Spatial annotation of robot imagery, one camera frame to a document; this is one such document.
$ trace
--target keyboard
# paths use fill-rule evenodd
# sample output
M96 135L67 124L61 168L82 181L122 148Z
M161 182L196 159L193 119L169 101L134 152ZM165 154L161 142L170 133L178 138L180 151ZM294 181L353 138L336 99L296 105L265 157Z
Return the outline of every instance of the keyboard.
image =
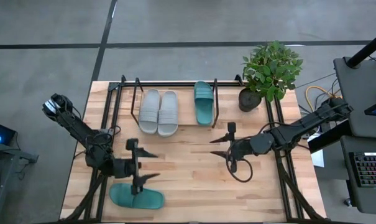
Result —
M376 152L350 152L359 187L376 187Z

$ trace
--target gray slipper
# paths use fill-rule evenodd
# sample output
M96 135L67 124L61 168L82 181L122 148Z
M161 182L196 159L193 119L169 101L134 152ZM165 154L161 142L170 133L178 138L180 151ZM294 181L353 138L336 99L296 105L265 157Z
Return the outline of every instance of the gray slipper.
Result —
M178 129L178 98L174 91L167 91L162 97L158 111L158 134L163 137L173 135Z
M160 107L160 93L150 89L139 109L139 128L147 134L155 134L157 130L158 108Z

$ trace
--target gray floor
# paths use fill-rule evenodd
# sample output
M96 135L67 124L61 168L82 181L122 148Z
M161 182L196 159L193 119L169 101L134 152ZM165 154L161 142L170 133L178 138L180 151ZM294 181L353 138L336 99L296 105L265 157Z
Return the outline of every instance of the gray floor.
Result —
M100 43L111 0L0 1L0 44ZM376 0L118 0L109 43L268 40L370 40L376 36ZM304 58L302 85L334 73L332 60L361 45L291 47ZM106 49L99 80L231 79L250 47ZM23 150L40 154L15 179L2 223L57 220L76 142L42 112L53 93L83 111L98 49L0 50L0 123L20 133ZM329 90L335 75L310 85ZM305 85L296 90L308 108ZM313 102L318 90L310 90ZM328 217L376 223L376 215L347 208L341 180L319 178Z

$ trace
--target wooden table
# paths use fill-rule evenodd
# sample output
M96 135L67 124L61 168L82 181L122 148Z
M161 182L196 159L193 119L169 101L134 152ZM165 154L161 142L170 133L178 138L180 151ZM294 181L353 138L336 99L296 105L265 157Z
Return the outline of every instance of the wooden table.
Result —
M93 82L90 89L84 122L98 129L104 110L104 102L109 82ZM226 151L229 143L210 144L227 132L227 122L236 122L236 137L257 134L268 123L267 109L263 100L251 112L241 112L237 96L242 87L218 87L219 118L214 129L210 126L197 126L193 111L192 87L158 87L160 92L173 90L178 94L180 123L178 131L169 138L157 134L148 135L140 131L130 115L133 87L123 87L117 125L121 133L114 139L116 157L129 157L125 150L126 140L138 138L139 146L157 154L159 158L140 158L140 174L155 172L161 175L150 179L145 187L159 190L165 195L165 205L160 210L138 210L118 207L108 195L114 183L130 183L131 178L108 180L108 190L103 208L103 222L282 222L285 214L280 193L275 154L246 156L254 168L253 179L245 184L234 180L221 157L210 151ZM134 114L139 114L141 101L137 91ZM300 111L294 91L288 91L281 101L286 123L300 119ZM109 123L114 103L111 103ZM273 117L277 121L276 109ZM76 153L83 151L78 145ZM312 207L326 216L318 181L314 172L310 152L296 148L291 152L298 186ZM238 164L237 176L245 179L249 175L248 166ZM88 191L92 168L85 164L84 156L77 157L72 165L68 187L60 217L67 217L79 204ZM96 211L94 199L93 210ZM292 193L289 199L293 214L296 214Z

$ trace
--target slipper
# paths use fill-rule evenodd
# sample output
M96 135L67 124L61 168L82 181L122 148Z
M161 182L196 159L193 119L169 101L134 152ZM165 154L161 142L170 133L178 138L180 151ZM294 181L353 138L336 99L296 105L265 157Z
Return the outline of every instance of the slipper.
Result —
M158 108L160 107L160 94L158 90L150 89L146 92L144 101L139 109L139 128L147 134L157 131Z
M178 129L178 99L174 91L167 91L162 97L158 111L157 132L163 137L173 135Z
M109 189L109 196L113 203L126 208L160 209L164 205L164 195L156 190L144 190L131 194L131 184L113 184Z
M196 120L200 125L210 125L213 122L214 95L211 86L198 81L194 87Z

